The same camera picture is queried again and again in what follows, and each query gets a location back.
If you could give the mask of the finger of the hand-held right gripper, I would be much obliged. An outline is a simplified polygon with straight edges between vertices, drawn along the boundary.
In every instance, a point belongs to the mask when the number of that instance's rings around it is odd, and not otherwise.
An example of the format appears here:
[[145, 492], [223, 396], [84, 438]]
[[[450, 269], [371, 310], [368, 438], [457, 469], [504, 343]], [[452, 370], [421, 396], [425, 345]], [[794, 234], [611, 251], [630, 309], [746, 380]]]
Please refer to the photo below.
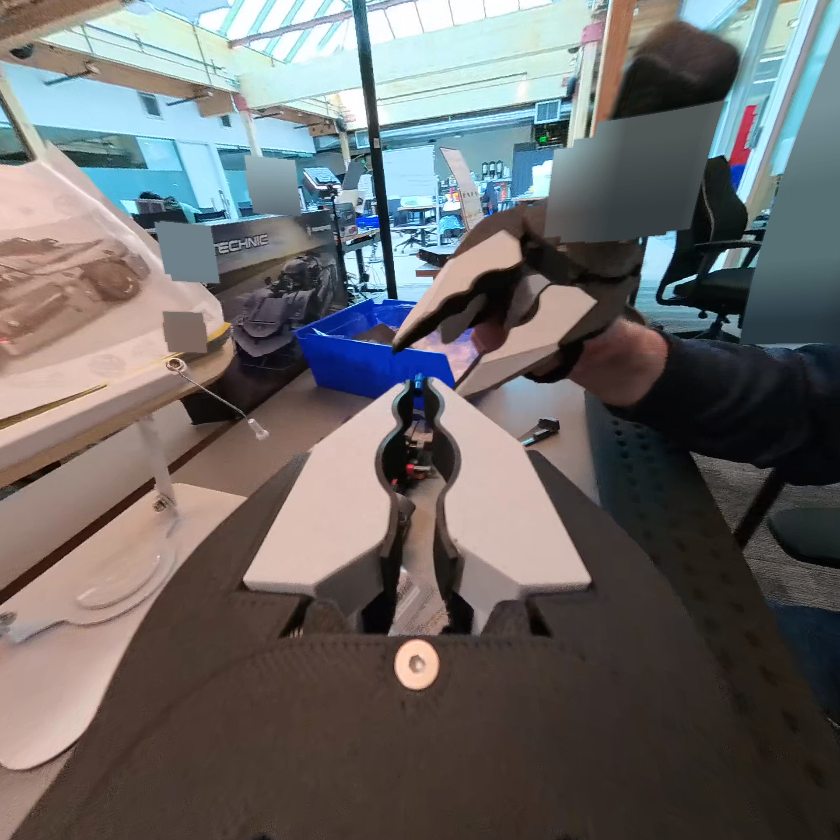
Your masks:
[[561, 342], [594, 308], [596, 300], [577, 287], [547, 286], [530, 319], [518, 325], [485, 322], [474, 331], [476, 361], [455, 392], [474, 397], [518, 378], [556, 355]]
[[434, 332], [443, 343], [454, 342], [508, 296], [523, 265], [520, 238], [504, 231], [450, 258], [397, 330], [392, 351], [400, 353]]

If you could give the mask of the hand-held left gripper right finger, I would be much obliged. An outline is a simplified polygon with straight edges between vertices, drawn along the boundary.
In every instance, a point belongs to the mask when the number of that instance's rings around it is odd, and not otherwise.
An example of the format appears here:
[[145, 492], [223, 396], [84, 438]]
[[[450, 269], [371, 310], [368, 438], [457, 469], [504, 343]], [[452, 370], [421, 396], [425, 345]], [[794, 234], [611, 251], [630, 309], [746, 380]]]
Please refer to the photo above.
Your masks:
[[425, 381], [435, 504], [434, 569], [450, 624], [503, 602], [592, 585], [527, 449], [437, 378]]

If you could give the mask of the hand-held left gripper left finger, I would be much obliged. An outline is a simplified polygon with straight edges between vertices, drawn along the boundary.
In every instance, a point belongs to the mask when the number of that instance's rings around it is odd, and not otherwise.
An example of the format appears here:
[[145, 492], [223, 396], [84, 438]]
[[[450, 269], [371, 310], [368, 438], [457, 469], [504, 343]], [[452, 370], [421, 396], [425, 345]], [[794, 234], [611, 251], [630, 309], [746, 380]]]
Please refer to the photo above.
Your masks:
[[399, 383], [311, 449], [245, 573], [249, 591], [330, 602], [359, 620], [395, 589], [413, 411], [413, 383]]

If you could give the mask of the small black lego assembly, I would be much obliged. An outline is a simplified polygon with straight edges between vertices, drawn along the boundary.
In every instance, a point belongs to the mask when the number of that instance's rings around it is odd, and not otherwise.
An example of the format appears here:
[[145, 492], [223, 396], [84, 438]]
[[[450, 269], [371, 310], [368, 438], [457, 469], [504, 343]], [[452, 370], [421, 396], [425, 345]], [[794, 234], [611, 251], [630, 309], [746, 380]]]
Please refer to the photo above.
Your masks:
[[434, 432], [425, 420], [415, 416], [412, 425], [404, 433], [404, 438], [406, 463], [403, 472], [392, 481], [392, 487], [397, 493], [405, 496], [419, 483], [434, 477]]

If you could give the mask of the plastic bag of lego parts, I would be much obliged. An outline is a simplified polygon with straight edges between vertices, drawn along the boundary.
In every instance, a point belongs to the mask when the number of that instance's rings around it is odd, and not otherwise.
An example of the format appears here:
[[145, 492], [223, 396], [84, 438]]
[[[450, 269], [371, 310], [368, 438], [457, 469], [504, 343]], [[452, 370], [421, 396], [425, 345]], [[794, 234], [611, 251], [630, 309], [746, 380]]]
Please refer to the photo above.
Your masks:
[[401, 569], [396, 587], [395, 614], [388, 635], [437, 636], [448, 625], [448, 614], [436, 584], [417, 583]]

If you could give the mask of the lego instruction booklet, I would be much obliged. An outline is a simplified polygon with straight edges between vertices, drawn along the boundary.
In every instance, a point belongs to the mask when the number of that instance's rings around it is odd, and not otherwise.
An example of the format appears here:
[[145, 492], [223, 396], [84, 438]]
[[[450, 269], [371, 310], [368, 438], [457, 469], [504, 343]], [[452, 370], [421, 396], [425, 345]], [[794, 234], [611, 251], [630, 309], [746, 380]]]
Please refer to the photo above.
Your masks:
[[167, 276], [152, 237], [63, 153], [2, 164], [1, 187], [2, 420], [162, 360], [165, 312], [224, 332], [214, 295]]

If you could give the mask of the person's right forearm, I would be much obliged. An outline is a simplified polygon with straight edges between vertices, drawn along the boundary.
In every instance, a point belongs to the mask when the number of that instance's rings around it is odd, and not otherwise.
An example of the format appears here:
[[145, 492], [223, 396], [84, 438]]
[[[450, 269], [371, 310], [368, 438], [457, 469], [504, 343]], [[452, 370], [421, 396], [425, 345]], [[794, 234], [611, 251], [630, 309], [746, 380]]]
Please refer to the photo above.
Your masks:
[[663, 373], [632, 406], [608, 404], [688, 450], [776, 469], [787, 483], [839, 481], [839, 347], [763, 349], [667, 338]]

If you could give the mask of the dark lego set box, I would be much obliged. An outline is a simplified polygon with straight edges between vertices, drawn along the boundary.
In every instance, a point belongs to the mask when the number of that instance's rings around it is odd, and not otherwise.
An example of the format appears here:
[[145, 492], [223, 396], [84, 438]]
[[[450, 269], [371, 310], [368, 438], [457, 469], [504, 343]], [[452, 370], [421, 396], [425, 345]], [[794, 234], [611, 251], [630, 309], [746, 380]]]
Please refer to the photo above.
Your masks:
[[346, 308], [333, 217], [251, 216], [208, 223], [234, 358], [210, 390], [246, 413], [308, 368], [299, 329]]

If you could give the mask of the person's right hand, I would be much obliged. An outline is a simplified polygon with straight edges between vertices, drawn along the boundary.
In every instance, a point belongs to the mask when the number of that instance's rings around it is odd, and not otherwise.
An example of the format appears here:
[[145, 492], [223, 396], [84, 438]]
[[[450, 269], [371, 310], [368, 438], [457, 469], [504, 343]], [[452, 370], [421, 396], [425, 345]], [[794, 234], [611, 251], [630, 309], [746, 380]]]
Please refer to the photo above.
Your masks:
[[665, 370], [669, 343], [658, 331], [624, 318], [584, 344], [569, 379], [620, 408], [639, 403]]

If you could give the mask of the brown leaning board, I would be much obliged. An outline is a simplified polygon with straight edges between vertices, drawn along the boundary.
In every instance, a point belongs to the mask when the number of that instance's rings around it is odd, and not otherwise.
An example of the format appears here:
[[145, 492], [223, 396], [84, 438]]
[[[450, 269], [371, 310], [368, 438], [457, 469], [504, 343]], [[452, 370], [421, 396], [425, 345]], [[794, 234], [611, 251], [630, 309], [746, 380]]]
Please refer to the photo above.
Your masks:
[[439, 151], [455, 178], [465, 230], [470, 233], [484, 218], [479, 188], [460, 150], [440, 146]]

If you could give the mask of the blue plastic bin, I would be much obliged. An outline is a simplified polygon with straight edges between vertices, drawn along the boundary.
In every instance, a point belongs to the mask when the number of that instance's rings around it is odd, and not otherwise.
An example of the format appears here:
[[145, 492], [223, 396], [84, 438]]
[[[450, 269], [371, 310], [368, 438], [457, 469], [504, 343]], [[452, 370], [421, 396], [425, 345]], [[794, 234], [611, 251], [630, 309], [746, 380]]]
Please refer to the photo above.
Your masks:
[[397, 331], [412, 308], [410, 301], [367, 300], [299, 328], [296, 338], [315, 382], [371, 399], [418, 373], [454, 387], [478, 356], [471, 331], [449, 344], [433, 332], [400, 353], [394, 353], [392, 347], [351, 339], [378, 322]]

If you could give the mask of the black metal pole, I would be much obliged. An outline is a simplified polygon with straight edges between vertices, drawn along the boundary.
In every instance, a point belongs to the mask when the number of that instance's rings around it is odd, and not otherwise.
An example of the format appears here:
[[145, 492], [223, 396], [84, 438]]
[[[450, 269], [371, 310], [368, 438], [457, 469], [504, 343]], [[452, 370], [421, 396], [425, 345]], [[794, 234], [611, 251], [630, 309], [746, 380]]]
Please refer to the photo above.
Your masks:
[[397, 299], [396, 273], [393, 260], [392, 231], [386, 194], [382, 152], [381, 126], [377, 110], [375, 75], [371, 53], [371, 38], [365, 1], [352, 1], [353, 21], [357, 40], [360, 78], [371, 147], [372, 181], [377, 217], [380, 223], [383, 267], [387, 297]]

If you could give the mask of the studio light on tripod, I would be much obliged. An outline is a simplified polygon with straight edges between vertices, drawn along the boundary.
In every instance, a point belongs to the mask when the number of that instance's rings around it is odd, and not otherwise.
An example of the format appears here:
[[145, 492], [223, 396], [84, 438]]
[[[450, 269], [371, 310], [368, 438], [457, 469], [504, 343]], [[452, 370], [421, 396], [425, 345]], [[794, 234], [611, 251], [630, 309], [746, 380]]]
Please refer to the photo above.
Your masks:
[[305, 167], [303, 169], [303, 185], [306, 191], [317, 201], [319, 208], [329, 210], [339, 259], [339, 268], [345, 270], [345, 257], [338, 213], [341, 183], [338, 177], [328, 167], [315, 166]]

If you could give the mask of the black office chair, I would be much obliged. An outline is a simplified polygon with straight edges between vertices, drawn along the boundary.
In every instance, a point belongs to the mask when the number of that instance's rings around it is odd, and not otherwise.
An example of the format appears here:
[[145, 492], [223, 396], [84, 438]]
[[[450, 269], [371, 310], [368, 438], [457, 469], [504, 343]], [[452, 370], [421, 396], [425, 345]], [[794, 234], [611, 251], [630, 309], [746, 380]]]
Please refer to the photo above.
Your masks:
[[763, 233], [749, 238], [748, 208], [732, 183], [728, 160], [710, 158], [700, 183], [688, 228], [676, 234], [675, 251], [656, 291], [664, 307], [697, 310], [701, 319], [714, 315], [710, 327], [676, 332], [681, 339], [739, 343], [724, 327], [734, 317], [742, 327], [754, 267]]

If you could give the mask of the green chair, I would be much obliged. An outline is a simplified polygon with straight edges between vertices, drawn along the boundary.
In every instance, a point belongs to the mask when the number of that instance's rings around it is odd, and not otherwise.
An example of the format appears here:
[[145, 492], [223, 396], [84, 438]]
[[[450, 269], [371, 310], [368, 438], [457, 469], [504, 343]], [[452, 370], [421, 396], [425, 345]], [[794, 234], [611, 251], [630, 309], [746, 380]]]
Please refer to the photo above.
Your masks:
[[770, 514], [785, 481], [772, 470], [733, 531], [736, 544], [745, 548], [763, 522], [782, 551], [794, 560], [838, 570], [839, 510], [798, 508]]

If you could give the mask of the white book stand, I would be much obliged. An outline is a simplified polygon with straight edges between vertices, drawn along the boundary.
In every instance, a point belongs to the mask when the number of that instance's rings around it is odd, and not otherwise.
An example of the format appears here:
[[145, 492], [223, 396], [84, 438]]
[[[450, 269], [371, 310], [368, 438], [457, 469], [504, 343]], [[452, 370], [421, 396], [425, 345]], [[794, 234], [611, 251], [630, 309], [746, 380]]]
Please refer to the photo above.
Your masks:
[[154, 477], [148, 493], [2, 603], [2, 766], [31, 770], [68, 750], [88, 729], [133, 635], [187, 557], [243, 497], [172, 482], [152, 415], [140, 396], [176, 397], [229, 366], [229, 326], [215, 332], [221, 350], [155, 363], [104, 392], [77, 399], [2, 429], [2, 472], [16, 480], [37, 469], [49, 449], [115, 419], [135, 421]]

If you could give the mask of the person's dark blue jacket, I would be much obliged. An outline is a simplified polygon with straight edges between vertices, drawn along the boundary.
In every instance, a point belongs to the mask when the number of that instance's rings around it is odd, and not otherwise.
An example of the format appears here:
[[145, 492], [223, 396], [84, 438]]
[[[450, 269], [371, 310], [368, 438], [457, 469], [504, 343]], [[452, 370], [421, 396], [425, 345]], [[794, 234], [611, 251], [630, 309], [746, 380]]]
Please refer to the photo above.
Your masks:
[[839, 613], [767, 601], [785, 644], [834, 728], [839, 725]]

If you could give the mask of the wooden post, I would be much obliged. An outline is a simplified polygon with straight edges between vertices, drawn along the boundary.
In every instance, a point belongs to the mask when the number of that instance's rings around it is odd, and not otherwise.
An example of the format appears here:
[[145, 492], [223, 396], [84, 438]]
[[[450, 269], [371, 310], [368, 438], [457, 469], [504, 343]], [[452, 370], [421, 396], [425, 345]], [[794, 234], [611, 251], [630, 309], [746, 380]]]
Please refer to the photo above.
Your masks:
[[590, 2], [590, 6], [591, 22], [581, 34], [568, 147], [592, 137], [599, 124], [613, 113], [637, 2]]

